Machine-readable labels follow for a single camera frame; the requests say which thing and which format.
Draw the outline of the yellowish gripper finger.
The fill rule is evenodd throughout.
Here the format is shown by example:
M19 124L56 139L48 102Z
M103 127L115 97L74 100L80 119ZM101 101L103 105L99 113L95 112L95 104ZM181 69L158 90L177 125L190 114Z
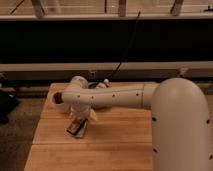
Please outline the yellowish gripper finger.
M89 119L92 120L92 121L97 121L98 120L98 116L97 116L97 114L96 114L96 112L94 110L90 111Z

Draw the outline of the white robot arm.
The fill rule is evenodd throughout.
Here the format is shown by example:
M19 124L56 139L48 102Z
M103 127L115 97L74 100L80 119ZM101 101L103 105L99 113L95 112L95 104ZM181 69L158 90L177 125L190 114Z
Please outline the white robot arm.
M160 84L88 89L75 77L62 93L80 113L85 106L143 108L152 116L153 171L213 171L210 111L192 81L170 78Z

